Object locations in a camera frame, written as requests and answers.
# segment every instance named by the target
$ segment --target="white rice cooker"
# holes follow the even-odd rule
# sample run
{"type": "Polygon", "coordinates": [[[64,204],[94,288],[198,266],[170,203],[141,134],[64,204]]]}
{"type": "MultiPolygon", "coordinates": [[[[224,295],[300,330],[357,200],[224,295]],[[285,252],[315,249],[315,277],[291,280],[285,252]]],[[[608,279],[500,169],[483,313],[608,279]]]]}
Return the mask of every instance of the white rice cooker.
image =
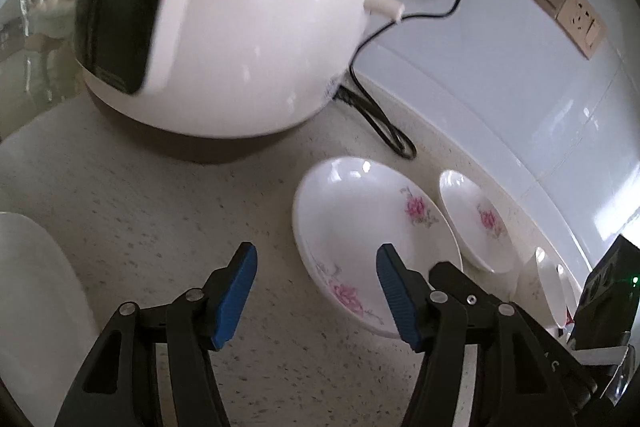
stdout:
{"type": "Polygon", "coordinates": [[[158,129],[262,136],[331,100],[371,11],[395,0],[78,0],[76,55],[91,92],[158,129]]]}

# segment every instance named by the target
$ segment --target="metal screw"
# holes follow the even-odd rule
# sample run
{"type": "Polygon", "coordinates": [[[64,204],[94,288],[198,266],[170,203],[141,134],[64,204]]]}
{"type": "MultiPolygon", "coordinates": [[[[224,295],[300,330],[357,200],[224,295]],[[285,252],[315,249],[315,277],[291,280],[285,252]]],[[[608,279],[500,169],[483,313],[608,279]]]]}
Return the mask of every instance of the metal screw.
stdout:
{"type": "Polygon", "coordinates": [[[429,295],[429,298],[431,299],[432,302],[437,302],[438,304],[444,304],[445,302],[447,302],[447,300],[449,300],[446,293],[440,292],[437,290],[434,292],[431,292],[431,294],[429,295]]]}
{"type": "Polygon", "coordinates": [[[133,302],[125,302],[120,306],[118,311],[120,312],[120,315],[124,315],[126,317],[136,311],[136,305],[133,304],[133,302]]]}
{"type": "Polygon", "coordinates": [[[502,303],[500,306],[498,306],[498,311],[500,312],[500,315],[505,315],[506,317],[511,317],[516,312],[516,310],[513,309],[513,306],[505,303],[502,303]]]}
{"type": "Polygon", "coordinates": [[[189,302],[199,301],[204,297],[204,293],[200,288],[191,288],[185,295],[189,302]]]}

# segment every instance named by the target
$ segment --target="pink flower decoration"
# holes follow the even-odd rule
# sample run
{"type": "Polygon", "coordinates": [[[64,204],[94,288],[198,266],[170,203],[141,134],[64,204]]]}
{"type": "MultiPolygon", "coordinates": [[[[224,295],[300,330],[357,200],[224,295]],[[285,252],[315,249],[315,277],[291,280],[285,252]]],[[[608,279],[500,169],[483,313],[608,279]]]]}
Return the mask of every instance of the pink flower decoration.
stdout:
{"type": "Polygon", "coordinates": [[[340,301],[340,304],[350,312],[353,312],[360,317],[364,315],[364,308],[358,300],[358,291],[356,288],[352,288],[351,286],[344,284],[332,284],[331,290],[334,292],[338,301],[340,301]]]}
{"type": "Polygon", "coordinates": [[[424,218],[424,200],[422,198],[408,198],[406,201],[406,213],[411,219],[424,218]]]}
{"type": "Polygon", "coordinates": [[[498,222],[495,218],[495,215],[490,210],[480,210],[480,221],[482,221],[482,226],[487,230],[493,230],[496,223],[498,222]]]}

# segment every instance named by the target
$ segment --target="black cable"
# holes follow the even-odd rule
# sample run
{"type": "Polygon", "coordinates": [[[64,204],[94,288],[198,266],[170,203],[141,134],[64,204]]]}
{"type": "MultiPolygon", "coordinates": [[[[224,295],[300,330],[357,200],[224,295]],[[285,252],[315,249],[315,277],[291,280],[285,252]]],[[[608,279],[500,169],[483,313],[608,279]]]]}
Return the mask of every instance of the black cable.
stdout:
{"type": "MultiPolygon", "coordinates": [[[[462,0],[455,0],[453,6],[451,6],[451,8],[447,12],[410,13],[407,15],[403,15],[400,19],[400,22],[410,19],[446,19],[447,17],[451,17],[458,10],[460,1],[462,0]]],[[[394,153],[402,158],[405,158],[406,160],[413,160],[417,156],[417,150],[414,143],[406,134],[404,134],[400,129],[398,129],[398,127],[396,127],[389,121],[389,119],[386,117],[385,112],[378,105],[378,102],[373,99],[373,97],[358,80],[354,68],[355,61],[358,58],[358,55],[360,55],[360,53],[363,51],[363,49],[371,44],[373,40],[378,38],[384,32],[388,31],[390,28],[393,28],[394,26],[396,26],[396,22],[392,21],[385,24],[377,31],[373,32],[370,36],[368,36],[360,43],[355,53],[353,54],[353,57],[351,58],[351,62],[349,63],[349,76],[351,77],[351,81],[358,88],[362,96],[346,86],[340,86],[338,88],[338,91],[335,93],[334,99],[347,103],[348,105],[351,105],[351,107],[359,111],[359,113],[363,115],[365,120],[369,122],[370,126],[373,127],[373,130],[382,138],[382,140],[394,153]]]]}

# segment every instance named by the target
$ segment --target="white countertop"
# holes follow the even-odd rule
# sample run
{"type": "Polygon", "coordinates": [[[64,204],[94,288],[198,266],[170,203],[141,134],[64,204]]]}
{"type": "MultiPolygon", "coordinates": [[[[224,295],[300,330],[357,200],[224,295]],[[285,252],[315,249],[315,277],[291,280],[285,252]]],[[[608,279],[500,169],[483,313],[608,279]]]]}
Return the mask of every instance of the white countertop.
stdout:
{"type": "MultiPolygon", "coordinates": [[[[399,103],[383,102],[419,142],[417,161],[394,156],[355,111],[331,103],[268,150],[201,166],[140,148],[83,94],[0,145],[0,209],[31,217],[55,238],[100,327],[124,301],[165,304],[202,285],[240,242],[252,241],[254,286],[236,336],[212,355],[232,425],[397,426],[422,357],[360,329],[312,283],[290,227],[305,171],[332,156],[366,156],[401,171],[435,200],[440,172],[458,169],[492,198],[523,260],[535,246],[550,245],[470,158],[399,103]]],[[[473,365],[465,367],[461,411],[472,398],[473,365]]],[[[165,410],[168,386],[161,381],[165,410]]],[[[464,416],[457,425],[465,425],[464,416]]]]}

